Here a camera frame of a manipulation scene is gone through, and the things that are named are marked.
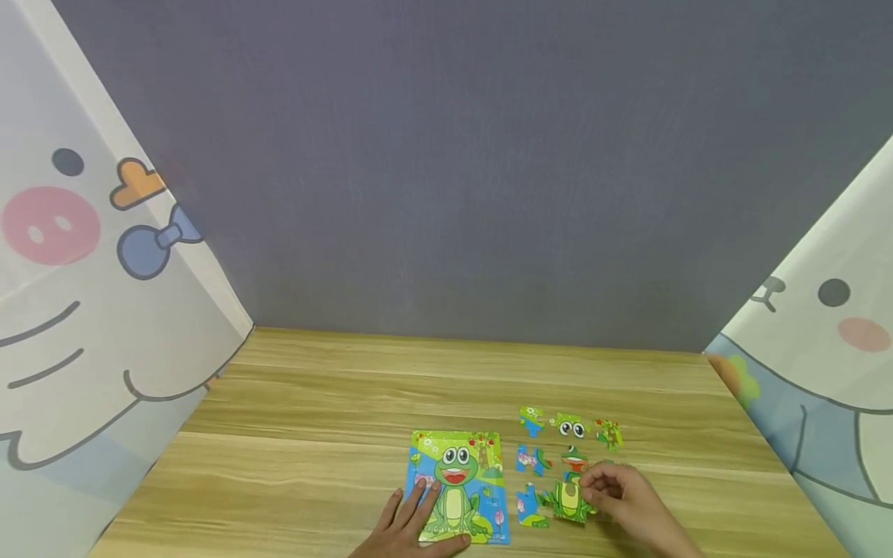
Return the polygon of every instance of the wooden tabletop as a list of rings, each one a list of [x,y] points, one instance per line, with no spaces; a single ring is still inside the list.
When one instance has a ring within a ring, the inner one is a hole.
[[[701,355],[258,329],[92,556],[347,556],[413,429],[501,434],[512,543],[463,556],[643,554],[604,515],[518,524],[514,493],[551,484],[514,470],[529,404],[619,421],[618,454],[584,453],[639,467],[708,556],[846,555]]]

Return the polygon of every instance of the cartoon frog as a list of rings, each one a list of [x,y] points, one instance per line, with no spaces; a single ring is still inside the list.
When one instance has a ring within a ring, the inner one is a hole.
[[[555,517],[585,523],[586,517],[595,511],[580,496],[580,486],[575,482],[555,482],[555,491],[543,495],[543,503],[551,504]]]
[[[472,536],[488,531],[474,523],[480,495],[469,499],[465,484],[478,473],[478,461],[467,447],[450,447],[434,465],[434,477],[443,484],[438,502],[434,505],[432,521],[425,530],[438,534],[445,531],[469,533]]]

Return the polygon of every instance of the person's right hand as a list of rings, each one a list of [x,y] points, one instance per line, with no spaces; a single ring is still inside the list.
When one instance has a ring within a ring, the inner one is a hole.
[[[703,558],[642,473],[601,462],[580,478],[583,499],[614,517],[631,537],[665,558]]]

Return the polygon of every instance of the gray backdrop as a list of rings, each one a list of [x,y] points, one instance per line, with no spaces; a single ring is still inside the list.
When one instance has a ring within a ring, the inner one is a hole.
[[[55,3],[264,326],[700,350],[893,132],[886,1]]]

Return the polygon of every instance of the frog puzzle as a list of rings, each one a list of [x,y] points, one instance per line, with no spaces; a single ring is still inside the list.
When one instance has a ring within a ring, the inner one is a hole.
[[[421,541],[468,533],[474,544],[507,545],[502,447],[495,432],[416,430],[406,493],[418,479],[442,488]]]

